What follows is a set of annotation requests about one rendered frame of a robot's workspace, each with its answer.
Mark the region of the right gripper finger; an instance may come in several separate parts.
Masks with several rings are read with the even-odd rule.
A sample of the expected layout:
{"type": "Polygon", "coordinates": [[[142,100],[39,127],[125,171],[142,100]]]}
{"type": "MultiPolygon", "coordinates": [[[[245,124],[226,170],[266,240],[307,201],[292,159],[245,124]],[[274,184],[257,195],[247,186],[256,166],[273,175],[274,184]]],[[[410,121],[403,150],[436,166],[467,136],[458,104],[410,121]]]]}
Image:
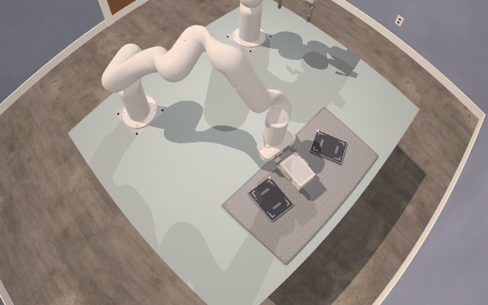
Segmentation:
{"type": "Polygon", "coordinates": [[[276,159],[274,160],[274,165],[279,169],[279,171],[282,173],[282,175],[288,180],[291,180],[291,177],[287,174],[286,171],[283,171],[281,167],[278,165],[278,163],[281,161],[279,156],[282,155],[282,151],[280,151],[278,154],[275,155],[276,159]]]}
{"type": "Polygon", "coordinates": [[[306,162],[306,160],[297,152],[296,146],[291,147],[290,145],[288,145],[286,148],[283,149],[283,152],[286,152],[289,149],[291,150],[291,152],[297,153],[302,158],[302,160],[309,166],[309,164],[306,162]]]}

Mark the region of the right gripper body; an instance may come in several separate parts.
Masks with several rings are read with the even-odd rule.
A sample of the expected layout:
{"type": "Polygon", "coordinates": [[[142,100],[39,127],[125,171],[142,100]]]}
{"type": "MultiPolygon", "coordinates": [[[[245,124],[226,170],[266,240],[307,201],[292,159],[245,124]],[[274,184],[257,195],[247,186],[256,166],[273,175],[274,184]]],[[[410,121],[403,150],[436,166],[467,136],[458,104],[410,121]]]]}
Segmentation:
{"type": "Polygon", "coordinates": [[[265,162],[272,160],[276,154],[283,151],[288,145],[292,145],[295,142],[295,134],[287,127],[285,133],[284,141],[278,146],[271,146],[267,144],[264,140],[257,145],[256,153],[265,162]]]}

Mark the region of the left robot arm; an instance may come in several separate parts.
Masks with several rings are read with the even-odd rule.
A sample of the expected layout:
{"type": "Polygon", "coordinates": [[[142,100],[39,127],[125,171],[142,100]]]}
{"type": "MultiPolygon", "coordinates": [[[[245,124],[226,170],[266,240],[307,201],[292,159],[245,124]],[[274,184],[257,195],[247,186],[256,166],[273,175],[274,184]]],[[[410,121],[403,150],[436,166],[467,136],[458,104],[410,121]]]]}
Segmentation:
{"type": "Polygon", "coordinates": [[[247,48],[260,46],[266,35],[261,29],[263,0],[240,0],[240,23],[233,32],[234,41],[247,48]]]}

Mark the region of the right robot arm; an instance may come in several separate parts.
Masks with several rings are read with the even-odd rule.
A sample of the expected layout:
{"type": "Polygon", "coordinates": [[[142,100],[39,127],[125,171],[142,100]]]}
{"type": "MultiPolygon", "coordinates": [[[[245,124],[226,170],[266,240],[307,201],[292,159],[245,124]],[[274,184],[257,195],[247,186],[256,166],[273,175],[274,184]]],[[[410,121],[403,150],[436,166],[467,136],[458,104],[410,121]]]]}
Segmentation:
{"type": "Polygon", "coordinates": [[[170,51],[155,46],[141,50],[136,44],[124,45],[102,75],[103,87],[117,93],[124,105],[123,120],[130,128],[143,128],[155,118],[157,105],[145,95],[141,78],[158,72],[175,83],[186,78],[203,52],[211,65],[223,73],[248,108],[266,115],[263,138],[271,146],[284,141],[291,105],[279,90],[267,90],[245,54],[216,40],[201,25],[188,27],[170,51]],[[277,108],[276,108],[277,107],[277,108]],[[274,109],[273,109],[274,108],[274,109]]]}

